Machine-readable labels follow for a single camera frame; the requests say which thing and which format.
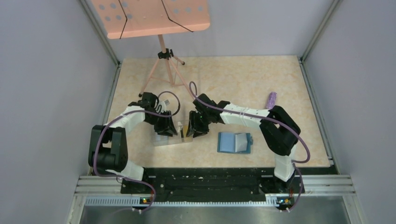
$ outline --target white wall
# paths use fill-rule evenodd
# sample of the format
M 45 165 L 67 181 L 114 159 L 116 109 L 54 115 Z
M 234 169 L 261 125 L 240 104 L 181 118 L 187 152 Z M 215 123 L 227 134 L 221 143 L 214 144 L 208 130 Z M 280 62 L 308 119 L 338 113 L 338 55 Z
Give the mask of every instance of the white wall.
M 370 223 L 396 212 L 396 1 L 345 0 L 307 61 L 343 173 Z
M 331 2 L 208 0 L 211 26 L 205 31 L 164 35 L 165 44 L 178 56 L 302 55 Z M 157 57 L 161 51 L 156 36 L 110 43 L 120 60 Z
M 0 2 L 0 223 L 65 223 L 114 73 L 77 0 Z

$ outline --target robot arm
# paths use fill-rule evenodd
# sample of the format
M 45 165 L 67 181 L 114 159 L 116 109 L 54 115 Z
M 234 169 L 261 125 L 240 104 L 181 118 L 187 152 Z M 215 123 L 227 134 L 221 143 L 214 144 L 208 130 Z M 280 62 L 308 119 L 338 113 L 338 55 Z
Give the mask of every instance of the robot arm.
M 215 110 L 201 104 L 197 100 L 193 101 L 197 111 L 190 112 L 190 123 L 187 136 L 198 137 L 209 132 L 210 123 L 237 124 L 261 130 L 268 147 L 275 153 L 275 176 L 287 182 L 294 174 L 292 159 L 296 150 L 297 138 L 284 127 L 276 127 L 271 121 L 259 118 L 252 118 L 244 114 L 255 114 L 257 116 L 276 119 L 290 126 L 298 134 L 300 128 L 291 119 L 287 112 L 280 106 L 274 106 L 271 110 L 256 110 L 236 106 L 228 101 L 220 101 L 216 104 L 205 94 L 198 98 L 205 103 L 237 113 L 230 113 Z
M 153 125 L 155 132 L 159 135 L 173 136 L 177 135 L 177 131 L 173 125 L 172 117 L 163 118 L 142 112 L 125 114 L 132 111 L 150 111 L 162 115 L 170 115 L 170 111 L 166 110 L 166 104 L 166 101 L 160 102 L 153 93 L 145 92 L 141 100 L 128 105 L 126 110 L 120 115 L 122 118 L 111 124 L 103 136 L 97 157 L 97 168 L 100 173 L 110 172 L 142 180 L 144 168 L 128 160 L 127 134 L 141 122 Z M 92 128 L 88 156 L 88 164 L 91 167 L 93 167 L 96 145 L 105 126 L 96 125 Z M 110 147 L 103 145 L 109 142 L 111 142 Z

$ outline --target purple object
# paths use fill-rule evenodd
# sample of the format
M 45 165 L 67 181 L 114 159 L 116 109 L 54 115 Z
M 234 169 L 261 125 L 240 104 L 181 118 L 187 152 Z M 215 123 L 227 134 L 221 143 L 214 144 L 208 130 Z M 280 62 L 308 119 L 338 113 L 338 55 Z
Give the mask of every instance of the purple object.
M 268 96 L 267 105 L 265 106 L 266 109 L 271 110 L 275 106 L 276 101 L 276 92 L 271 92 Z

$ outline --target music stand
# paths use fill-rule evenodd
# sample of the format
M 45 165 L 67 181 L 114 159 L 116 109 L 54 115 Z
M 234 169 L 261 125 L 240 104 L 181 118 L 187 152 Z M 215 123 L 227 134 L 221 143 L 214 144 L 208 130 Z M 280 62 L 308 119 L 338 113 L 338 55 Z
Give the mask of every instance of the music stand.
M 171 58 L 175 58 L 182 65 L 185 62 L 175 56 L 172 49 L 165 47 L 163 34 L 207 29 L 210 26 L 210 17 L 206 0 L 92 0 L 92 3 L 103 21 L 109 39 L 158 35 L 161 52 L 158 53 L 158 59 L 139 97 L 151 79 L 168 82 L 171 86 L 184 85 L 190 93 L 186 81 Z M 161 59 L 165 61 L 169 81 L 153 77 Z M 170 66 L 176 71 L 182 84 L 175 84 Z

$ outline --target beige table surface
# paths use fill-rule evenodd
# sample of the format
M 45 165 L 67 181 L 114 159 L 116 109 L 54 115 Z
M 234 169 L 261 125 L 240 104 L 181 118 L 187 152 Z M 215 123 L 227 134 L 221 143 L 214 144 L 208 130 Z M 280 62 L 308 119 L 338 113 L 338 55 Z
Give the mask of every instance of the beige table surface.
M 126 106 L 139 100 L 140 88 L 146 81 L 155 58 L 125 59 L 117 82 L 109 119 L 121 114 Z M 198 86 L 198 94 L 205 93 L 218 103 L 230 101 L 235 105 L 264 109 L 271 91 L 277 92 L 276 104 L 282 106 L 301 128 L 300 136 L 307 143 L 311 160 L 301 167 L 328 167 L 329 161 L 322 142 L 312 105 L 296 56 L 233 56 L 182 58 L 178 64 L 187 82 Z M 160 62 L 155 77 L 168 79 L 165 64 Z M 171 87 L 169 83 L 152 80 L 147 92 L 158 95 L 173 91 L 181 100 L 181 111 L 173 121 L 188 120 L 189 111 L 195 110 L 191 96 L 184 86 Z M 168 109 L 174 112 L 177 102 L 170 94 Z M 238 125 L 210 124 L 210 132 L 191 143 L 154 147 L 151 143 L 153 126 L 140 123 L 127 136 L 129 159 L 144 167 L 274 167 L 274 153 L 268 148 L 259 130 Z M 254 144 L 251 154 L 217 153 L 218 132 L 249 132 Z M 306 152 L 297 144 L 296 159 L 306 158 Z

